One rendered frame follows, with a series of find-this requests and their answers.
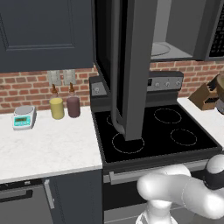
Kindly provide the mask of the dark grey microwave door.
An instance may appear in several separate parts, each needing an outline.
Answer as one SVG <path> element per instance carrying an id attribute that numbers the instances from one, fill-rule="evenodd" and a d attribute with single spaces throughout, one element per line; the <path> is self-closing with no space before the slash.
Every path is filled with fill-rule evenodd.
<path id="1" fill-rule="evenodd" d="M 93 0 L 94 63 L 110 111 L 112 1 Z M 116 119 L 124 127 L 127 141 L 142 136 L 157 7 L 158 0 L 120 0 Z"/>

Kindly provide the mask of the glass microwave turntable plate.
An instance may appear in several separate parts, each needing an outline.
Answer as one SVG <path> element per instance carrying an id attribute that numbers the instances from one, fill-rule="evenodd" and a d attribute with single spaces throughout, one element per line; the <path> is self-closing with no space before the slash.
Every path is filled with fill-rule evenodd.
<path id="1" fill-rule="evenodd" d="M 164 55 L 164 54 L 168 53 L 170 50 L 171 50 L 171 48 L 167 45 L 163 45 L 161 43 L 153 43 L 151 55 L 152 56 Z"/>

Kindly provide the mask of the black oven door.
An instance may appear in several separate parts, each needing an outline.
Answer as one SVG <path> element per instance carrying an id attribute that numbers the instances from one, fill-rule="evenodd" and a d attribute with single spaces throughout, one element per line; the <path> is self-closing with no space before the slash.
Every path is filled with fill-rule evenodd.
<path id="1" fill-rule="evenodd" d="M 103 185 L 105 224 L 136 224 L 146 207 L 147 201 L 138 193 L 137 181 Z M 197 215 L 176 203 L 171 204 L 170 213 L 178 224 L 213 224 L 217 221 Z"/>

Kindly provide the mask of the dark grey lower cupboard door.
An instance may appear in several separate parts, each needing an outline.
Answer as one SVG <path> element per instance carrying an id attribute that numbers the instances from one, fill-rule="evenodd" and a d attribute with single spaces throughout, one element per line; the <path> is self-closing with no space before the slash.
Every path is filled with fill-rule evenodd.
<path id="1" fill-rule="evenodd" d="M 102 170 L 82 171 L 50 179 L 53 224 L 103 224 Z"/>

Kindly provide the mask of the dark grey cupboard door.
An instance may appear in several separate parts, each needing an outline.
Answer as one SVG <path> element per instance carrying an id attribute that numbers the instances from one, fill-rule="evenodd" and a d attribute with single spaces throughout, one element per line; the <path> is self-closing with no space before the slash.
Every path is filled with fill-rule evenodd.
<path id="1" fill-rule="evenodd" d="M 0 0 L 0 73 L 92 66 L 91 0 Z"/>
<path id="2" fill-rule="evenodd" d="M 82 171 L 50 179 L 53 224 L 103 224 L 102 170 Z"/>

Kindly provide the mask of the dark grey upper cupboard door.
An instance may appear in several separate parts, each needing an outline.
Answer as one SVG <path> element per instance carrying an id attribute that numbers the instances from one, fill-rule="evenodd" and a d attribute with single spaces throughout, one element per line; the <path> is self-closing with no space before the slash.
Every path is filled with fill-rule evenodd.
<path id="1" fill-rule="evenodd" d="M 0 0 L 0 73 L 92 66 L 91 0 Z"/>

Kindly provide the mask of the black microwave oven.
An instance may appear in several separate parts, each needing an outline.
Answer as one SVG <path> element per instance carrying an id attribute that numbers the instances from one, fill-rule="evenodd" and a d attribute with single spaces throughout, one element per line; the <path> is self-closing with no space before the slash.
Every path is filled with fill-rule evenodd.
<path id="1" fill-rule="evenodd" d="M 152 62 L 224 60 L 224 0 L 157 0 L 153 43 L 171 50 Z"/>

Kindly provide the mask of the maroon bottle with brown spout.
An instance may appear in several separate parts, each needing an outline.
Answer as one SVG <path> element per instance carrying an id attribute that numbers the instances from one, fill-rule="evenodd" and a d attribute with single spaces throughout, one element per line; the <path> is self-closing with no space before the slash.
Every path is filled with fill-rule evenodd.
<path id="1" fill-rule="evenodd" d="M 68 97 L 66 98 L 68 115 L 72 118 L 79 117 L 81 114 L 80 98 L 76 95 L 73 83 L 70 83 Z"/>

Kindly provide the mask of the yellow bottle with brown spout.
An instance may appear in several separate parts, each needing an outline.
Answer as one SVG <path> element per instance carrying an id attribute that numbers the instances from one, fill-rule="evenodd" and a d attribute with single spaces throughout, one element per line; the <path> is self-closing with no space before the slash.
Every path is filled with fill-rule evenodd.
<path id="1" fill-rule="evenodd" d="M 63 100 L 59 97 L 55 85 L 52 85 L 52 96 L 49 103 L 52 112 L 52 118 L 56 120 L 62 119 L 65 115 Z"/>

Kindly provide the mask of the black stove with hob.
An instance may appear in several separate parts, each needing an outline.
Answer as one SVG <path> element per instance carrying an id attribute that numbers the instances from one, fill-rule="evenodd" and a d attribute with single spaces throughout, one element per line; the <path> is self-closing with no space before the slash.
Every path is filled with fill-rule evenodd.
<path id="1" fill-rule="evenodd" d="M 148 79 L 142 138 L 126 141 L 113 127 L 109 97 L 98 76 L 89 81 L 91 110 L 102 159 L 102 179 L 110 172 L 209 159 L 221 146 L 177 102 L 184 75 L 178 71 L 151 72 Z M 101 89 L 97 94 L 95 88 Z"/>

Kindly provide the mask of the white and teal kitchen scale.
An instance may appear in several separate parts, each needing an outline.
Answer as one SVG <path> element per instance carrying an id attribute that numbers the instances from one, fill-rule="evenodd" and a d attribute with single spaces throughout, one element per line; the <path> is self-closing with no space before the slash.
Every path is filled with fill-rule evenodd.
<path id="1" fill-rule="evenodd" d="M 33 128 L 37 117 L 34 106 L 20 106 L 15 108 L 12 116 L 12 128 L 14 130 L 30 130 Z"/>

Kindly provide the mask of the wooden knife block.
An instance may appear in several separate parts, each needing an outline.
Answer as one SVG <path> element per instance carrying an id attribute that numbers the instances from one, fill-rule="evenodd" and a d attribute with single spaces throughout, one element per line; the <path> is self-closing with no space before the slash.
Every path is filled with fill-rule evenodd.
<path id="1" fill-rule="evenodd" d="M 217 74 L 210 82 L 201 85 L 189 97 L 200 110 L 217 110 L 224 115 L 224 74 Z"/>

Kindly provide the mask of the dark grey dishwasher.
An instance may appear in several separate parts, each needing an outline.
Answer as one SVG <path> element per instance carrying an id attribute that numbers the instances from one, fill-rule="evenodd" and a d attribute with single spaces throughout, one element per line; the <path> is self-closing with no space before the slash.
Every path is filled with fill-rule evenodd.
<path id="1" fill-rule="evenodd" d="M 33 190 L 33 195 L 29 199 L 0 203 L 0 224 L 53 224 L 41 179 L 0 184 L 0 193 L 18 190 Z"/>

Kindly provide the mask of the grey wall outlet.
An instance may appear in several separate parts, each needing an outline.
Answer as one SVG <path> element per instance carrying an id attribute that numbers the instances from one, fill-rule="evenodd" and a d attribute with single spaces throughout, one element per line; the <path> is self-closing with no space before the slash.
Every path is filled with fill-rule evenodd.
<path id="1" fill-rule="evenodd" d="M 47 77 L 49 80 L 49 85 L 51 86 L 54 84 L 55 86 L 61 85 L 61 78 L 60 78 L 60 71 L 59 70 L 52 70 L 47 72 Z"/>
<path id="2" fill-rule="evenodd" d="M 64 70 L 63 71 L 63 77 L 64 77 L 64 84 L 66 86 L 69 86 L 70 84 L 73 84 L 73 85 L 76 84 L 75 70 L 74 69 Z"/>

